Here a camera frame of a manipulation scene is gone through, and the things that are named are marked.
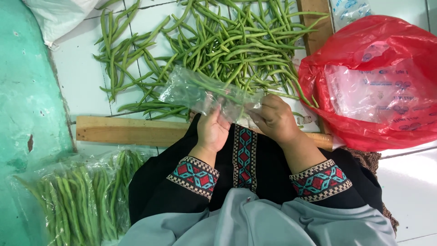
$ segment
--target pile of green beans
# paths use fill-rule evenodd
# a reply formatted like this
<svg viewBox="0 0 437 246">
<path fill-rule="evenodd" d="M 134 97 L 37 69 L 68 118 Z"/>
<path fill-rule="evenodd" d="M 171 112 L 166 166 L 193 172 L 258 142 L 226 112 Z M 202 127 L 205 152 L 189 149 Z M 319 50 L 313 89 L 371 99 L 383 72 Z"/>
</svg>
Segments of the pile of green beans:
<svg viewBox="0 0 437 246">
<path fill-rule="evenodd" d="M 263 9 L 263 2 L 268 8 Z M 218 3 L 224 4 L 229 11 L 237 14 L 235 19 L 222 16 Z M 243 3 L 239 8 L 235 3 Z M 180 2 L 186 6 L 179 18 L 171 15 L 175 23 L 171 26 L 170 16 L 167 16 L 152 32 L 138 36 L 135 33 L 131 38 L 122 41 L 116 47 L 112 43 L 118 38 L 126 23 L 129 23 L 136 11 L 139 2 L 126 10 L 129 17 L 120 28 L 117 21 L 112 21 L 109 13 L 108 24 L 105 23 L 105 13 L 102 13 L 103 37 L 97 42 L 104 42 L 97 60 L 106 63 L 106 72 L 111 79 L 111 88 L 102 90 L 111 93 L 110 100 L 115 100 L 117 92 L 130 86 L 139 86 L 144 96 L 138 103 L 124 105 L 122 110 L 160 112 L 163 115 L 175 115 L 188 118 L 186 108 L 179 105 L 169 105 L 158 101 L 159 93 L 156 88 L 164 86 L 169 74 L 175 65 L 181 65 L 192 71 L 215 78 L 224 83 L 234 84 L 249 94 L 257 91 L 272 93 L 292 99 L 302 99 L 310 107 L 318 107 L 314 97 L 309 100 L 304 96 L 298 82 L 298 73 L 292 63 L 296 49 L 296 41 L 305 34 L 316 32 L 314 26 L 322 19 L 328 18 L 327 13 L 296 12 L 290 13 L 294 2 L 280 0 L 187 0 Z M 259 15 L 251 11 L 256 4 Z M 218 6 L 218 12 L 210 10 L 210 6 Z M 293 23 L 291 17 L 301 14 L 320 15 L 321 17 L 306 27 Z M 188 25 L 185 20 L 188 16 L 195 19 L 195 26 Z M 186 36 L 182 29 L 189 31 Z M 175 31 L 177 35 L 171 37 L 168 33 Z M 153 57 L 147 47 L 156 44 L 152 40 L 158 33 L 163 33 L 173 50 L 172 56 Z M 140 78 L 134 78 L 127 67 L 138 58 L 144 59 L 151 72 Z M 160 66 L 157 61 L 166 62 Z M 127 76 L 132 82 L 124 84 Z M 143 80 L 151 77 L 153 83 L 144 83 Z"/>
<path fill-rule="evenodd" d="M 48 246 L 100 246 L 130 227 L 128 185 L 143 163 L 123 150 L 106 163 L 74 162 L 32 182 L 14 177 L 41 205 Z"/>
</svg>

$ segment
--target light blue fabric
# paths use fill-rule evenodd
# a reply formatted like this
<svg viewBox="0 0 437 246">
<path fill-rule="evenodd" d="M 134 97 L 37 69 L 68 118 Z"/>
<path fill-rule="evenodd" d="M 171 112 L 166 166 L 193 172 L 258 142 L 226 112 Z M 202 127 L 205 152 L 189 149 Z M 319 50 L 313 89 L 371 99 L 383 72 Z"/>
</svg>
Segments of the light blue fabric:
<svg viewBox="0 0 437 246">
<path fill-rule="evenodd" d="M 299 198 L 275 204 L 233 188 L 217 213 L 165 213 L 135 223 L 119 246 L 397 245 L 390 221 L 366 205 L 333 209 Z"/>
</svg>

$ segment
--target red and blue geometric pattern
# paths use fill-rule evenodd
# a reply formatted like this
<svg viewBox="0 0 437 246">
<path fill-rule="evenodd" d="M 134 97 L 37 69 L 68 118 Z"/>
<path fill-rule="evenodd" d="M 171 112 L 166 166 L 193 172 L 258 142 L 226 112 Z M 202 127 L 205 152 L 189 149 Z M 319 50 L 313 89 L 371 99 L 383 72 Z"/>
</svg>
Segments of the red and blue geometric pattern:
<svg viewBox="0 0 437 246">
<path fill-rule="evenodd" d="M 257 133 L 235 125 L 234 132 L 234 187 L 247 188 L 256 191 L 257 179 L 256 167 Z"/>
<path fill-rule="evenodd" d="M 218 178 L 217 170 L 191 156 L 180 160 L 173 173 L 167 177 L 167 179 L 208 199 L 211 199 Z"/>
<path fill-rule="evenodd" d="M 306 201 L 323 200 L 352 186 L 352 182 L 333 160 L 291 175 L 290 179 L 298 196 Z"/>
</svg>

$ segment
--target sleeve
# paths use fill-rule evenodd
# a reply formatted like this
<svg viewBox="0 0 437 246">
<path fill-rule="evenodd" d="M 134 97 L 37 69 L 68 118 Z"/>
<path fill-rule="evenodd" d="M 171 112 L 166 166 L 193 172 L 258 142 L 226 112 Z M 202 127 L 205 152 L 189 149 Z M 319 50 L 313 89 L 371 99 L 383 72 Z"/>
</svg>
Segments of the sleeve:
<svg viewBox="0 0 437 246">
<path fill-rule="evenodd" d="M 290 180 L 302 200 L 318 206 L 351 209 L 366 205 L 332 159 L 290 175 Z"/>
<path fill-rule="evenodd" d="M 219 178 L 217 170 L 187 156 L 155 189 L 139 219 L 162 213 L 201 213 Z"/>
</svg>

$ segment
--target white tiled floor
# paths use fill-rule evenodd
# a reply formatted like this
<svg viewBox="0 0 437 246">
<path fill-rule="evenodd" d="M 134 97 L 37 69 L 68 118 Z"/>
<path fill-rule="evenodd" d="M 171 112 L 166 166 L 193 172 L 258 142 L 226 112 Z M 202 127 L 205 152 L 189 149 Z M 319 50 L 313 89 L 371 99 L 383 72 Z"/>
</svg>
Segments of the white tiled floor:
<svg viewBox="0 0 437 246">
<path fill-rule="evenodd" d="M 120 12 L 125 7 L 130 7 L 136 0 L 120 1 L 109 9 Z M 414 25 L 429 30 L 425 0 L 369 0 L 372 10 L 376 14 L 392 15 L 404 18 Z M 179 7 L 171 0 L 142 0 L 141 8 L 130 27 L 122 34 L 118 41 L 131 37 L 132 33 L 139 34 L 152 31 L 166 17 L 173 13 L 181 16 L 184 7 Z M 436 7 L 432 5 L 429 12 L 437 18 Z M 93 10 L 88 18 L 69 34 L 59 39 L 56 43 L 59 50 L 53 52 L 56 64 L 59 85 L 63 97 L 69 107 L 69 117 L 72 122 L 77 115 L 114 116 L 119 113 L 118 108 L 126 103 L 137 102 L 143 93 L 136 88 L 130 88 L 117 95 L 116 102 L 110 103 L 108 94 L 99 89 L 99 86 L 108 88 L 108 77 L 104 67 L 94 60 L 91 54 L 98 54 L 100 45 L 94 43 L 101 36 L 100 27 L 101 11 Z M 222 7 L 222 14 L 228 13 Z M 158 44 L 151 46 L 149 51 L 154 56 L 172 55 L 168 42 L 162 34 L 155 38 Z M 142 59 L 138 64 L 132 64 L 128 71 L 139 77 L 148 72 Z M 292 109 L 303 115 L 312 115 L 309 110 L 288 99 Z M 145 119 L 142 113 L 124 114 L 116 117 Z M 184 122 L 184 119 L 168 117 L 163 120 Z M 307 131 L 316 131 L 314 123 L 305 126 Z M 73 136 L 76 128 L 71 126 Z M 75 142 L 80 153 L 100 154 L 118 148 L 117 144 L 100 144 L 77 141 Z M 383 187 L 383 201 L 393 216 L 400 222 L 397 241 L 402 246 L 408 245 L 437 245 L 437 219 L 435 205 L 437 204 L 437 141 L 405 150 L 383 151 L 383 160 L 380 161 L 378 180 Z M 158 154 L 165 148 L 145 147 Z"/>
</svg>

